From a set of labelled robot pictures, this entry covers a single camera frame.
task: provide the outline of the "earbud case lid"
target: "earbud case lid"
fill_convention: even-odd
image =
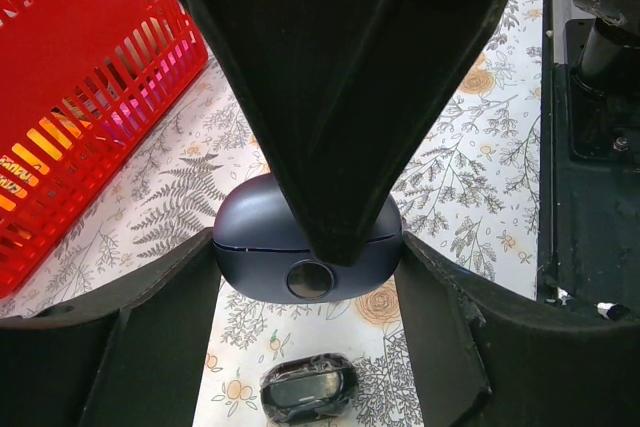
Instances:
[[[398,208],[388,197],[368,242],[399,235],[401,229]],[[311,251],[272,174],[249,179],[229,194],[216,216],[213,240],[233,250]]]

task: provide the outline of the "fern leaf print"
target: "fern leaf print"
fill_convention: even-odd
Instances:
[[[160,257],[207,226],[213,225],[215,205],[226,195],[216,186],[217,154],[180,158],[180,164],[160,172],[164,185],[143,202],[147,209],[131,226],[133,243],[143,259]]]

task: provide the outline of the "small black object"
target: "small black object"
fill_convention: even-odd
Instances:
[[[320,262],[271,174],[246,181],[220,206],[213,228],[222,275],[252,299],[298,304],[366,294],[396,270],[402,218],[389,196],[351,267]]]
[[[274,367],[260,387],[271,422],[300,425],[342,415],[358,393],[358,375],[343,355],[322,354]]]

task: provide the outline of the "orange flower print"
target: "orange flower print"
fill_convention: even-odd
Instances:
[[[222,367],[218,367],[218,357],[213,354],[207,353],[207,360],[204,364],[214,374],[222,370]]]
[[[200,145],[191,144],[187,147],[187,155],[200,155]]]
[[[258,144],[258,139],[256,139],[256,136],[251,134],[251,137],[249,137],[249,145],[253,145],[256,149],[260,148],[260,145]]]
[[[509,249],[513,249],[513,247],[516,245],[516,240],[513,238],[513,236],[507,234],[506,230],[503,230],[502,235],[499,235],[496,238],[500,239],[500,243],[502,244],[502,248],[504,248],[505,252]]]
[[[235,379],[229,382],[229,385],[222,383],[222,394],[216,395],[211,401],[222,402],[229,406],[227,417],[231,417],[238,410],[240,404],[244,404],[250,409],[258,410],[255,404],[257,396],[254,395],[253,388],[249,385],[242,385],[242,382]]]
[[[289,343],[291,334],[288,334],[284,340],[278,338],[278,331],[276,330],[269,339],[269,348],[273,351],[273,360],[278,358],[278,355],[284,357],[284,346]]]
[[[204,92],[205,90],[213,90],[212,85],[209,82],[198,82],[195,87],[194,90],[198,93],[201,94],[202,92]]]
[[[364,320],[373,325],[384,325],[400,319],[400,303],[393,278],[356,299],[356,308]]]
[[[536,20],[542,17],[542,13],[542,9],[531,9],[527,11],[527,13],[525,14],[525,18],[528,20]]]
[[[495,76],[487,70],[471,69],[458,90],[465,94],[484,94],[496,85]]]
[[[478,58],[476,59],[476,61],[473,63],[473,67],[471,67],[472,69],[476,69],[476,70],[485,70],[487,68],[486,66],[486,61],[487,61],[487,54],[485,54],[484,52],[482,52]]]

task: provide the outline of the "table surface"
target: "table surface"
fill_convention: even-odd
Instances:
[[[530,298],[537,270],[541,37],[542,0],[510,0],[393,190],[421,239]],[[215,185],[194,190],[212,168]],[[209,199],[216,192],[228,194],[268,170],[211,59],[36,275],[0,302],[0,317],[33,315],[150,262],[213,224],[220,202]],[[182,196],[176,185],[190,194]],[[285,360],[324,352],[344,353],[361,380],[355,409],[324,425],[422,425],[393,280],[357,299],[295,306],[247,299],[223,281],[194,425],[268,425],[258,396],[261,375]]]

